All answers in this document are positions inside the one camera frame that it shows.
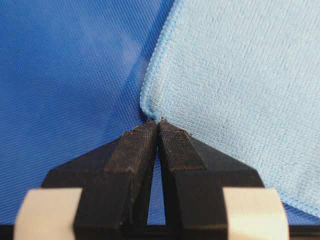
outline clamp jaw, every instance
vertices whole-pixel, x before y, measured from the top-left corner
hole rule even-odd
[[[147,219],[157,148],[166,225],[154,226]],[[72,226],[76,240],[226,240],[224,188],[264,184],[252,167],[162,120],[53,168],[41,187],[82,188]],[[320,239],[319,227],[289,230],[290,239]]]

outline fabric texture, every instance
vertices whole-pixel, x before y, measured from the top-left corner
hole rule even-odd
[[[176,0],[143,112],[257,169],[320,217],[320,2]]]
[[[145,122],[140,90],[172,4],[0,1],[0,224],[51,168]],[[153,192],[149,221],[161,224]]]

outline white block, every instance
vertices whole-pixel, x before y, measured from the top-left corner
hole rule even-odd
[[[288,240],[286,212],[275,189],[224,187],[228,240]]]
[[[82,188],[39,188],[24,198],[14,240],[74,240],[73,223]]]

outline microfiber cloth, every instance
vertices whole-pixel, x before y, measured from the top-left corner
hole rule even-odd
[[[176,0],[140,95],[320,217],[320,1]]]

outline dark blue fabric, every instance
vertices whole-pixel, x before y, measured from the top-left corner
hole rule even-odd
[[[0,1],[0,224],[49,169],[146,120],[140,88],[172,3]],[[292,224],[319,224],[286,210]],[[165,223],[158,158],[148,223]]]

